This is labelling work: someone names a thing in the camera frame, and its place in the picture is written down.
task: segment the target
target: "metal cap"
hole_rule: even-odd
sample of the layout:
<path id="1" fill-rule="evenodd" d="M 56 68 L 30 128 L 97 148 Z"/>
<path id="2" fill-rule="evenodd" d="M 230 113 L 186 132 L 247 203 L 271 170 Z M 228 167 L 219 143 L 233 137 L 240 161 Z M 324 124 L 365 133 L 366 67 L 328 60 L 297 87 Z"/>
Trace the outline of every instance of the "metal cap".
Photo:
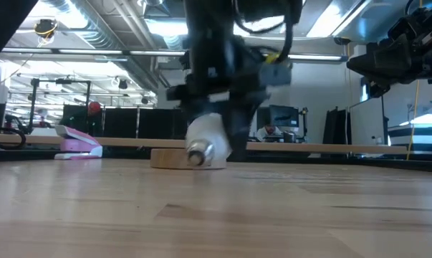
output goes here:
<path id="1" fill-rule="evenodd" d="M 188 164 L 209 166 L 214 158 L 214 145 L 208 140 L 194 140 L 187 148 Z"/>

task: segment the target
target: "wooden plank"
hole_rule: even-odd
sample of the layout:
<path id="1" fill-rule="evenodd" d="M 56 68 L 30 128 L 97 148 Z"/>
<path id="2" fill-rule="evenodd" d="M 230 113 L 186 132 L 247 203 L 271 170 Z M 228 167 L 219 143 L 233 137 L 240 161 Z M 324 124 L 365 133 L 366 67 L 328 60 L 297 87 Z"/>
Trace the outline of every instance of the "wooden plank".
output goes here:
<path id="1" fill-rule="evenodd" d="M 184 140 L 96 138 L 103 146 L 184 148 Z M 29 144 L 60 144 L 62 138 L 54 136 L 27 136 Z M 19 136 L 0 134 L 0 143 L 18 143 Z M 406 154 L 402 146 L 368 146 L 338 144 L 295 144 L 295 143 L 248 143 L 251 151 L 292 151 L 310 153 L 369 153 L 369 154 Z"/>
<path id="2" fill-rule="evenodd" d="M 0 162 L 0 258 L 432 258 L 432 173 Z"/>

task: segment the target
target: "person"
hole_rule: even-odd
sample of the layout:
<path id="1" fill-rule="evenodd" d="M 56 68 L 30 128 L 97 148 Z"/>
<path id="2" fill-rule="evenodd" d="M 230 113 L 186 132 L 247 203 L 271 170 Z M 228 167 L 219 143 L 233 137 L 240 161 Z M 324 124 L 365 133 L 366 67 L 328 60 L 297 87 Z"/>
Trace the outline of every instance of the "person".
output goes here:
<path id="1" fill-rule="evenodd" d="M 81 110 L 70 115 L 65 115 L 59 124 L 83 133 L 88 133 L 91 136 L 102 136 L 100 114 L 101 104 L 94 101 L 88 105 L 87 111 Z"/>
<path id="2" fill-rule="evenodd" d="M 259 139 L 261 142 L 265 141 L 265 137 L 268 135 L 281 135 L 282 131 L 276 127 L 272 126 L 270 122 L 268 121 L 263 128 L 258 129 L 257 131 L 257 139 Z"/>

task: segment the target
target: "yellow cable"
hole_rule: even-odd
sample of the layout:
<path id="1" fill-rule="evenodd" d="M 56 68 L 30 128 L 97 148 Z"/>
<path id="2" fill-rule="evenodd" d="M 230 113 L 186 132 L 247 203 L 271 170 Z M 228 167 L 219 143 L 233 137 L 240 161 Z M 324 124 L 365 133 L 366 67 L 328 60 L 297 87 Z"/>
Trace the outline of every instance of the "yellow cable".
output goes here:
<path id="1" fill-rule="evenodd" d="M 423 0 L 419 1 L 419 8 L 423 7 Z M 413 120 L 412 122 L 415 122 L 416 118 L 416 110 L 418 107 L 418 96 L 419 96 L 419 80 L 416 84 L 416 96 L 415 96 L 415 110 L 413 111 Z M 410 135 L 410 143 L 408 144 L 408 152 L 407 152 L 407 161 L 410 160 L 410 153 L 411 153 L 411 146 L 413 145 L 413 136 L 415 135 L 415 123 L 411 123 L 411 135 Z"/>
<path id="2" fill-rule="evenodd" d="M 38 34 L 38 35 L 46 35 L 46 34 L 52 33 L 55 29 L 57 29 L 58 23 L 56 23 L 55 26 L 52 29 L 50 29 L 50 30 L 48 30 L 46 32 L 37 32 L 36 31 L 36 27 L 37 27 L 37 24 L 34 25 L 34 32 L 36 32 L 36 34 Z"/>

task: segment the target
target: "wooden block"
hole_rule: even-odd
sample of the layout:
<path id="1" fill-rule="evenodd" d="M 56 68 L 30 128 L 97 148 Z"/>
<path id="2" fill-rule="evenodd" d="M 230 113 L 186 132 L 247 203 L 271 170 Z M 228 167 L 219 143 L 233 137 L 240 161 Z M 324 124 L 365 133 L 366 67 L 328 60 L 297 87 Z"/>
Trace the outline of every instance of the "wooden block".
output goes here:
<path id="1" fill-rule="evenodd" d="M 154 149 L 150 156 L 150 167 L 163 169 L 209 170 L 224 169 L 226 161 L 213 161 L 210 166 L 193 167 L 188 164 L 187 152 L 184 149 Z"/>

